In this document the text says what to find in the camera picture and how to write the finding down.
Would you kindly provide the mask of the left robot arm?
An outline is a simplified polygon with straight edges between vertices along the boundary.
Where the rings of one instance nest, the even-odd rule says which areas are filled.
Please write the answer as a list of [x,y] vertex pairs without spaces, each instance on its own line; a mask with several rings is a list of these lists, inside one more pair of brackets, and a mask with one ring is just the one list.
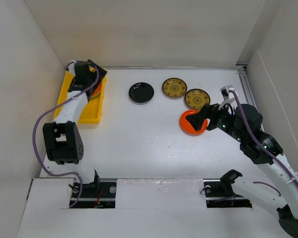
[[52,122],[43,125],[43,138],[49,161],[57,165],[78,165],[84,155],[84,145],[77,123],[88,105],[96,108],[99,103],[91,101],[102,83],[107,70],[92,60],[73,60],[66,66],[57,106]]

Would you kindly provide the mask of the black plate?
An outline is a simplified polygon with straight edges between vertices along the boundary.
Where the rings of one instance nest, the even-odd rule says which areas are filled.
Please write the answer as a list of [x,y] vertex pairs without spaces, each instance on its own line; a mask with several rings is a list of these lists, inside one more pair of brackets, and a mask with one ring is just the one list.
[[138,82],[133,84],[129,89],[130,99],[138,104],[149,102],[154,96],[153,87],[145,82]]

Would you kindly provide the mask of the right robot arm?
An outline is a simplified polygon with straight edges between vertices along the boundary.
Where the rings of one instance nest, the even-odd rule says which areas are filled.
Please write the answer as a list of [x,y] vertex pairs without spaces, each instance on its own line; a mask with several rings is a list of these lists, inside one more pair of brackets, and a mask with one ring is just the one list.
[[186,116],[195,131],[205,123],[206,130],[220,129],[237,142],[248,157],[280,192],[275,196],[243,178],[242,173],[230,170],[220,178],[220,190],[225,195],[237,194],[255,202],[277,218],[281,228],[291,237],[298,238],[298,177],[288,163],[277,157],[283,149],[276,139],[261,129],[262,115],[249,104],[238,105],[232,113],[229,104],[209,105]]

